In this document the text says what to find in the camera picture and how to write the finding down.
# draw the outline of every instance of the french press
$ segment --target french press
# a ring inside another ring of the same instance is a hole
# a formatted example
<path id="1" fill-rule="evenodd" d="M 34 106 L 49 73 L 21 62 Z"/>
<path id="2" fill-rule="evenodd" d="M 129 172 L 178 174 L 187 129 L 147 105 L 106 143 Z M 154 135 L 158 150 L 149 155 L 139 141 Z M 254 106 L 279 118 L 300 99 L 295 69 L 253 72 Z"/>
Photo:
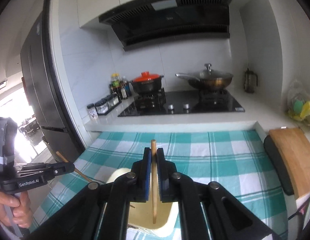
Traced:
<path id="1" fill-rule="evenodd" d="M 254 93 L 255 78 L 256 86 L 258 86 L 257 74 L 247 68 L 247 70 L 244 72 L 244 90 L 246 93 Z"/>

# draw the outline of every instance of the beige bin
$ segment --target beige bin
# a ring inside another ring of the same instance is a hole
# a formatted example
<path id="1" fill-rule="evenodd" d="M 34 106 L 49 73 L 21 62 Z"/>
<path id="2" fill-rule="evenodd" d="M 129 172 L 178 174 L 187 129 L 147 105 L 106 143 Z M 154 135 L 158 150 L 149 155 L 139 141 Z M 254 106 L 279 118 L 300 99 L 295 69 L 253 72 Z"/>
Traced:
<path id="1" fill-rule="evenodd" d="M 119 176 L 130 171 L 128 168 L 116 170 L 107 183 L 113 182 Z M 135 208 L 129 208 L 128 223 L 130 225 L 144 233 L 158 237 L 167 237 L 173 232 L 178 215 L 178 202 L 162 203 L 159 200 L 159 194 L 157 194 L 157 219 L 155 224 L 153 224 L 151 188 L 149 200 L 146 203 L 131 202 L 131 205 Z"/>

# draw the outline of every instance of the plaid cloth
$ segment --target plaid cloth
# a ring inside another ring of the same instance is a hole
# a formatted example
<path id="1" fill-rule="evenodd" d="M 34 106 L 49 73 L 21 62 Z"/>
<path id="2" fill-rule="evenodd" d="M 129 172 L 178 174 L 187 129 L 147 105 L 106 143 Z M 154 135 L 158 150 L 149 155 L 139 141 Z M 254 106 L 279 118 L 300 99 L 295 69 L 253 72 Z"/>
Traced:
<path id="1" fill-rule="evenodd" d="M 103 132 L 76 160 L 85 175 L 105 183 L 119 168 L 131 168 L 141 160 L 151 139 L 164 149 L 165 158 L 194 181 L 218 181 L 282 239 L 287 239 L 286 205 L 278 176 L 256 131 L 205 133 L 122 133 Z M 76 173 L 64 175 L 34 214 L 31 230 L 51 217 L 87 182 Z M 180 239 L 179 218 L 167 240 Z M 127 239 L 151 240 L 157 237 L 135 229 Z"/>

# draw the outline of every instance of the gray refrigerator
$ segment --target gray refrigerator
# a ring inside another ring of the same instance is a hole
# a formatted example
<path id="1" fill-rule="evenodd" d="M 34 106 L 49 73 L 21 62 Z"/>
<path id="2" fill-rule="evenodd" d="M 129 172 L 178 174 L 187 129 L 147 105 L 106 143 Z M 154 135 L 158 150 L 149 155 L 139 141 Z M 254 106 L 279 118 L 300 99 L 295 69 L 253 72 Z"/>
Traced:
<path id="1" fill-rule="evenodd" d="M 84 146 L 70 120 L 52 67 L 45 5 L 22 46 L 20 56 L 25 93 L 46 141 L 53 151 L 75 161 Z"/>

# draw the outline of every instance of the hand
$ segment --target hand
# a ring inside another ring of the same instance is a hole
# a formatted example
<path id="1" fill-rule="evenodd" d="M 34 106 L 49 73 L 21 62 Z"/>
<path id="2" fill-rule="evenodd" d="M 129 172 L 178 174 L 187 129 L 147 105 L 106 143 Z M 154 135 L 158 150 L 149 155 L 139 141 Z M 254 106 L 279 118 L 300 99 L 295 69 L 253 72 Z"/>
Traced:
<path id="1" fill-rule="evenodd" d="M 20 202 L 17 198 L 0 192 L 0 222 L 5 226 L 11 226 L 7 217 L 4 205 L 14 207 L 13 221 L 21 228 L 29 228 L 33 221 L 33 212 L 30 209 L 30 199 L 27 191 L 20 195 Z"/>

